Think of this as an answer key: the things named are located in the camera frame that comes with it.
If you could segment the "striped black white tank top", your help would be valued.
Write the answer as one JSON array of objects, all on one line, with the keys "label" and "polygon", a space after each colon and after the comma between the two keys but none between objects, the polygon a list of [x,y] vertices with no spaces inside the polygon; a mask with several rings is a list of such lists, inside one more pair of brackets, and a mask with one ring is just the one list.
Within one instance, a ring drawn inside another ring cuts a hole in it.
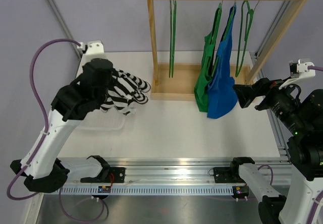
[{"label": "striped black white tank top", "polygon": [[114,108],[119,113],[127,116],[136,112],[137,104],[148,103],[146,95],[151,90],[151,85],[123,70],[114,69],[113,83],[107,89],[107,98],[100,106],[103,112]]}]

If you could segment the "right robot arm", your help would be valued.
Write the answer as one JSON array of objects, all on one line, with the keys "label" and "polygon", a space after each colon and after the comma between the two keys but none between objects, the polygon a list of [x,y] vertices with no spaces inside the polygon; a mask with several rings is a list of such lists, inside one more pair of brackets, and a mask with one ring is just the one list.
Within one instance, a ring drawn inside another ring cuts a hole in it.
[{"label": "right robot arm", "polygon": [[250,157],[232,160],[230,178],[243,180],[253,192],[262,223],[316,223],[322,208],[322,90],[300,101],[291,95],[294,90],[301,92],[299,85],[268,78],[253,85],[235,84],[233,89],[242,108],[263,97],[255,109],[271,110],[291,133],[287,145],[292,178],[284,196],[266,182]]}]

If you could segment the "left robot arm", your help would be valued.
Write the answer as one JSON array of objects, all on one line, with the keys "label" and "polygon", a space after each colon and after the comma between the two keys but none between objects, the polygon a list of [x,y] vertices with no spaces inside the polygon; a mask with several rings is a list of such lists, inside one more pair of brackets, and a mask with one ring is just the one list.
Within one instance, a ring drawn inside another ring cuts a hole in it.
[{"label": "left robot arm", "polygon": [[10,165],[14,173],[25,177],[24,185],[31,192],[52,193],[64,185],[71,171],[58,159],[59,152],[86,115],[107,100],[107,89],[113,82],[113,63],[95,58],[82,69],[75,80],[57,92],[47,125],[32,152]]}]

